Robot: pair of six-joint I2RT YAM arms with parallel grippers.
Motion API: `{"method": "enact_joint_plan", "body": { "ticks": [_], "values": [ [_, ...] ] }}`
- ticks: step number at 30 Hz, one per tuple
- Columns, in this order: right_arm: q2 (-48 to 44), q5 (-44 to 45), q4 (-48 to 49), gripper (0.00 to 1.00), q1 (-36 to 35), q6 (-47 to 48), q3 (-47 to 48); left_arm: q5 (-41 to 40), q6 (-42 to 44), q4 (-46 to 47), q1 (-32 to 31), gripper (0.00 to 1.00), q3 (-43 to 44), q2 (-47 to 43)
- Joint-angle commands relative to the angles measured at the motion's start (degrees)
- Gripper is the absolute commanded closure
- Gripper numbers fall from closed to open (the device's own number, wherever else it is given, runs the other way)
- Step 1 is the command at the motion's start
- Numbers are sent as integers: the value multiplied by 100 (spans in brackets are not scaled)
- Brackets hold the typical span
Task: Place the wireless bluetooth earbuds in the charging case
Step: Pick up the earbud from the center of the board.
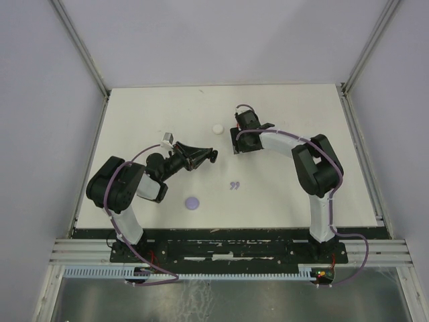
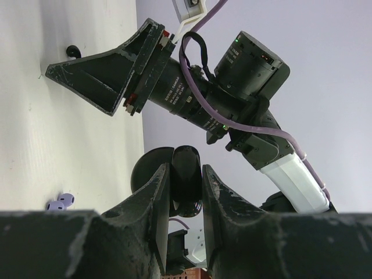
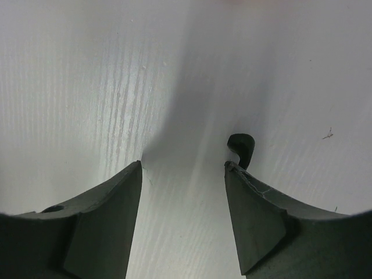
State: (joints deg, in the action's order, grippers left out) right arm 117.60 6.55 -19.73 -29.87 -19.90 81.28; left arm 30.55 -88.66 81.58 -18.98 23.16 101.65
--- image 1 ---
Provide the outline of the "white earbud charging case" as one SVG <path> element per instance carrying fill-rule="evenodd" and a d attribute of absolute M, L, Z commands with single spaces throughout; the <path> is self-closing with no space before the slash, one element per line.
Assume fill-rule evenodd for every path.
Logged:
<path fill-rule="evenodd" d="M 221 135 L 224 133 L 225 128 L 221 124 L 214 124 L 212 126 L 212 132 L 216 135 Z"/>

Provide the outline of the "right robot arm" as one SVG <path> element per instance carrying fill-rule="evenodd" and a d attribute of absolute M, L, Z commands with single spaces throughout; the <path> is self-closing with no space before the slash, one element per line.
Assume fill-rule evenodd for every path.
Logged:
<path fill-rule="evenodd" d="M 236 126 L 230 129 L 235 154 L 271 150 L 293 160 L 310 202 L 308 244 L 301 248 L 313 261 L 325 261 L 338 243 L 332 227 L 332 195 L 342 185 L 344 174 L 328 138 L 318 134 L 307 139 L 275 129 L 272 123 L 262 124 L 248 104 L 236 106 L 235 120 Z"/>

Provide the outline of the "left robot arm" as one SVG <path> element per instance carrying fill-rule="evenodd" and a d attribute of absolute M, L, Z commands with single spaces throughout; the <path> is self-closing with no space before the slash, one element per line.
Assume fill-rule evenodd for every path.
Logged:
<path fill-rule="evenodd" d="M 119 240 L 127 242 L 125 254 L 140 262 L 147 257 L 148 245 L 141 241 L 143 228 L 131 206 L 134 197 L 161 203 L 170 177 L 182 169 L 196 170 L 205 160 L 214 163 L 217 156 L 214 148 L 196 148 L 180 142 L 171 146 L 167 156 L 150 154 L 145 164 L 111 156 L 89 180 L 86 197 L 105 210 Z"/>

